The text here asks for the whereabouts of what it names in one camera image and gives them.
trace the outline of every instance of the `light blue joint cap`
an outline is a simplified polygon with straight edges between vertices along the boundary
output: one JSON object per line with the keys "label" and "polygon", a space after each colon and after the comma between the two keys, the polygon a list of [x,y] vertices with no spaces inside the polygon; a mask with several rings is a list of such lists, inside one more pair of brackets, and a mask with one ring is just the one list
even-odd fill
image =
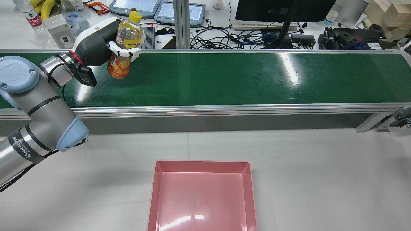
{"label": "light blue joint cap", "polygon": [[0,89],[7,93],[23,93],[40,78],[39,68],[25,58],[5,56],[0,58]]}
{"label": "light blue joint cap", "polygon": [[56,148],[61,152],[65,152],[74,145],[80,143],[87,136],[87,127],[83,124],[79,117],[76,117],[58,140]]}

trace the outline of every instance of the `ur logo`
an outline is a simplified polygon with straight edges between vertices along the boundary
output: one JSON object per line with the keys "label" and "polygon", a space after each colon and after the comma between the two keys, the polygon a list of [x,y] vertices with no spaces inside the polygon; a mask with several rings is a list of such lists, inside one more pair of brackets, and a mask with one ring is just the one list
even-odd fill
{"label": "ur logo", "polygon": [[0,74],[8,78],[10,81],[16,81],[19,78],[26,76],[24,70],[16,62],[1,68]]}

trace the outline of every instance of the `water bottle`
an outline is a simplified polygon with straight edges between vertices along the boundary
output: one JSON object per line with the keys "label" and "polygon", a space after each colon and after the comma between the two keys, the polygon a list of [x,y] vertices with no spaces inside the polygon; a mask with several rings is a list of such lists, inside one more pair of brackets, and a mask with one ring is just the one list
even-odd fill
{"label": "water bottle", "polygon": [[[115,43],[121,49],[136,48],[140,45],[143,36],[140,21],[141,14],[137,11],[131,11],[129,18],[121,21],[115,38]],[[107,63],[107,72],[116,79],[123,79],[130,71],[130,62],[130,57],[120,57],[113,53]]]}
{"label": "water bottle", "polygon": [[29,0],[15,0],[14,3],[17,8],[24,13],[25,18],[30,23],[30,26],[34,31],[42,31],[45,29],[42,19],[36,13]]}

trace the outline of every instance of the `plastic tray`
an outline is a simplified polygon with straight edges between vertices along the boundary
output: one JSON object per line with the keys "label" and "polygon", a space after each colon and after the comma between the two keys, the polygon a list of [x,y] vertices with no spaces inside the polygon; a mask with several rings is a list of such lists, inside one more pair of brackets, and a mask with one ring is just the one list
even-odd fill
{"label": "plastic tray", "polygon": [[248,162],[159,160],[148,231],[257,231]]}

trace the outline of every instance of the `computer monitor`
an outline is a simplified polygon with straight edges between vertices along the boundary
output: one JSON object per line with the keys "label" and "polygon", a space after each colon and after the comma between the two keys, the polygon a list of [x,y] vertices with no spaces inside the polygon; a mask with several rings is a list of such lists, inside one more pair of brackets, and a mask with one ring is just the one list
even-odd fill
{"label": "computer monitor", "polygon": [[[301,0],[292,22],[322,22],[336,0]],[[236,19],[257,22],[285,21],[292,0],[238,0]]]}

